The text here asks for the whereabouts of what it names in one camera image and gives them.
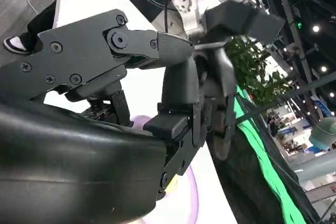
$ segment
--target floor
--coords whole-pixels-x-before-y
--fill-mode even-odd
[[[53,0],[30,0],[36,11],[41,12]],[[0,66],[17,60],[19,57],[4,49],[2,41],[27,30],[26,26],[36,14],[26,0],[0,0]]]

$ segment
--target screw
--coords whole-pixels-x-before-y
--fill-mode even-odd
[[[154,40],[151,40],[150,45],[151,45],[151,47],[152,47],[153,49],[156,49],[156,48],[157,48],[156,40],[155,40],[155,39],[154,39]]]
[[[50,48],[50,51],[52,51],[55,54],[62,52],[62,45],[58,42],[51,43],[49,48]]]
[[[21,67],[20,68],[21,68],[22,72],[27,73],[27,72],[31,71],[32,66],[29,63],[23,62],[23,63],[21,63]]]
[[[44,82],[46,84],[53,84],[55,82],[56,78],[50,74],[44,77]]]
[[[117,23],[118,23],[119,26],[124,25],[125,22],[126,22],[125,18],[123,16],[121,16],[121,15],[118,15],[116,17],[116,21],[117,21]]]
[[[70,76],[70,82],[73,85],[79,85],[82,82],[82,77],[79,74],[73,74]]]
[[[127,36],[120,31],[112,35],[111,42],[120,49],[125,48],[128,44]]]
[[[168,174],[164,173],[161,178],[161,187],[163,189],[166,189],[168,186]]]

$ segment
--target ceiling light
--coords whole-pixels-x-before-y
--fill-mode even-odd
[[[318,33],[320,31],[320,26],[318,26],[318,25],[314,25],[313,26],[313,32],[314,33]]]

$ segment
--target green fabric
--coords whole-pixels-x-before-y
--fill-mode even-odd
[[[244,96],[243,92],[239,87],[237,87],[238,93]],[[235,112],[237,118],[244,115],[243,110],[241,109],[237,99],[235,99]],[[264,175],[266,182],[269,187],[276,195],[278,200],[280,201],[282,208],[282,215],[286,224],[304,224],[304,218],[299,211],[299,209],[295,206],[294,202],[288,195],[284,184],[282,183],[280,177],[277,172],[274,170],[272,163],[265,151],[264,144],[260,139],[255,128],[252,124],[247,120],[243,123],[239,124],[238,127],[244,132],[246,135],[250,145],[256,152],[256,155],[259,160],[261,171]]]

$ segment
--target white sneaker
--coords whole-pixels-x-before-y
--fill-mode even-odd
[[[10,52],[20,55],[28,55],[30,51],[28,51],[25,46],[22,44],[20,38],[18,36],[7,38],[4,40],[4,46]]]

